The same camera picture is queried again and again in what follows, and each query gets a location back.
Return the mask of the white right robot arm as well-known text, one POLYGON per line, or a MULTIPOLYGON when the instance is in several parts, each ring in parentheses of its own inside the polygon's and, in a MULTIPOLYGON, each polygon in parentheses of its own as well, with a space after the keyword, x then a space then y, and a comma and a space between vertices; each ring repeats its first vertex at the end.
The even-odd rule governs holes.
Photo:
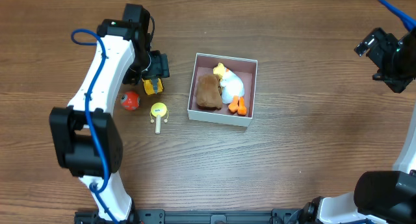
MULTIPOLYGON (((415 80, 415 29, 401 39, 375 28, 355 49, 378 67, 372 76, 393 92, 415 80)), ((414 223, 415 120, 390 171, 368 171, 355 190, 337 197, 318 197, 298 212, 298 223, 414 223)))

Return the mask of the white plush duck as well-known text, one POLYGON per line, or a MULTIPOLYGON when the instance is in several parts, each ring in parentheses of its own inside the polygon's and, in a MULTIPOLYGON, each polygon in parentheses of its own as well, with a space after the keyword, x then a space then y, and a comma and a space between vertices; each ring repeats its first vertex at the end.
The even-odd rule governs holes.
POLYGON ((247 114, 247 108, 244 103, 245 89, 241 78, 225 67, 223 63, 218 63, 213 68, 213 73, 220 79, 222 102, 228 105, 230 112, 245 116, 247 114))

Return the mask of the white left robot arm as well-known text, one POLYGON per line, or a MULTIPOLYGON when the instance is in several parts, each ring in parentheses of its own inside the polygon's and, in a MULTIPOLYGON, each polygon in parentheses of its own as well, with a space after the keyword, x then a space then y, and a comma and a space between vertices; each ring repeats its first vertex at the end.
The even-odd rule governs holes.
POLYGON ((89 190, 97 204, 93 212, 76 212, 75 223, 141 223, 119 172, 123 143, 113 120, 123 84, 168 77, 165 54, 152 51, 153 17, 106 19, 96 32, 75 29, 96 39, 94 59, 67 107, 52 109, 49 126, 58 164, 89 190))

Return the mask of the yellow toy bulldozer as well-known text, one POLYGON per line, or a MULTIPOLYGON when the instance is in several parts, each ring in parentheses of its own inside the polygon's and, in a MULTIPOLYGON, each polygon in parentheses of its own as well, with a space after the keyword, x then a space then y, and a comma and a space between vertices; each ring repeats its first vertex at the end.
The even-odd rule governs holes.
POLYGON ((162 79, 143 79, 144 91, 147 95, 158 94, 163 91, 162 79))

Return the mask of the brown plush bear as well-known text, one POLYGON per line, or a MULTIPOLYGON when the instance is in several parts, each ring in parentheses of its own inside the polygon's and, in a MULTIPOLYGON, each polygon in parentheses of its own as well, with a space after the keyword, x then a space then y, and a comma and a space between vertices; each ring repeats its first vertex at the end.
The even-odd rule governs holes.
POLYGON ((222 91, 219 79, 214 74, 205 74, 198 78, 196 104, 202 109, 222 108, 222 91))

